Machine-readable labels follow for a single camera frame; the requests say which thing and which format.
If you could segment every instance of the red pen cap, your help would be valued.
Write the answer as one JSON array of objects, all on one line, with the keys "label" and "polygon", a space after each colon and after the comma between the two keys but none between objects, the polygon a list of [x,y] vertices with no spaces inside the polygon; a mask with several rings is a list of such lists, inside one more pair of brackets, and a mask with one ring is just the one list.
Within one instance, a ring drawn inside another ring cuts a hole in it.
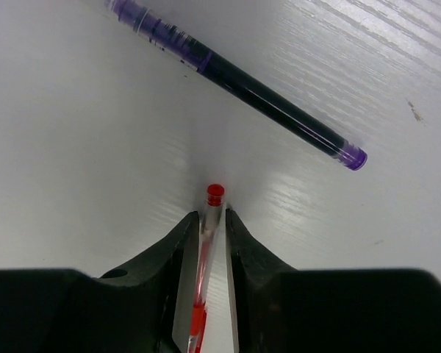
[{"label": "red pen cap", "polygon": [[209,206],[217,207],[222,205],[222,196],[225,193],[222,185],[212,184],[207,188],[207,204]]}]

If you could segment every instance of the purple pen cap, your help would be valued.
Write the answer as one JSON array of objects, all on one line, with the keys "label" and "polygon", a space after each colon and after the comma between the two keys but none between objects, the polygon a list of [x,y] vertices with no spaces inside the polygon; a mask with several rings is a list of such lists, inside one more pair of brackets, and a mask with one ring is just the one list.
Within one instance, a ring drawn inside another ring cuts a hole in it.
[{"label": "purple pen cap", "polygon": [[366,163],[368,155],[359,147],[347,142],[335,158],[348,169],[357,171]]}]

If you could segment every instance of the black robotic claw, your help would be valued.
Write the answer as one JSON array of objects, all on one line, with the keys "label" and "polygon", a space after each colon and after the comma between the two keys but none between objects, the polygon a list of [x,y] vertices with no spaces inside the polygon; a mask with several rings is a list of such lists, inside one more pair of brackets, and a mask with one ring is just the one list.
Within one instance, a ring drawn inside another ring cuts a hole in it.
[{"label": "black robotic claw", "polygon": [[[0,271],[0,353],[187,351],[198,213],[92,279]],[[441,284],[419,270],[298,271],[226,211],[236,352],[441,352]]]},{"label": "black robotic claw", "polygon": [[441,284],[420,270],[297,271],[226,211],[236,352],[441,352]]}]

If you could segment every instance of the white surface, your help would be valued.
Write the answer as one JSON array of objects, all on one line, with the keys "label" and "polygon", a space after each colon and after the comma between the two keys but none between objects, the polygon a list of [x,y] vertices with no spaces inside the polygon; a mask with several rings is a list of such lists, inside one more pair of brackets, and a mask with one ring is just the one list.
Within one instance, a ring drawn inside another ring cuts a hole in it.
[{"label": "white surface", "polygon": [[[222,182],[297,268],[441,279],[441,0],[153,3],[361,144],[367,165],[347,171],[78,0],[2,0],[0,268],[99,276]],[[222,240],[204,352],[232,349],[225,262]]]}]

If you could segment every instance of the white tabletop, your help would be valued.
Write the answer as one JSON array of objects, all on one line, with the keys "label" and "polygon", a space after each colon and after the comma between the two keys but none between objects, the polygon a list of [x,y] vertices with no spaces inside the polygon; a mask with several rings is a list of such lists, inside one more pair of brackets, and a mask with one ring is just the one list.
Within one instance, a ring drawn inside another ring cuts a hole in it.
[{"label": "white tabletop", "polygon": [[[220,182],[296,268],[441,279],[441,0],[151,5],[358,143],[367,165],[346,170],[79,0],[1,0],[0,268],[101,276]],[[220,236],[209,353],[232,351]]]}]

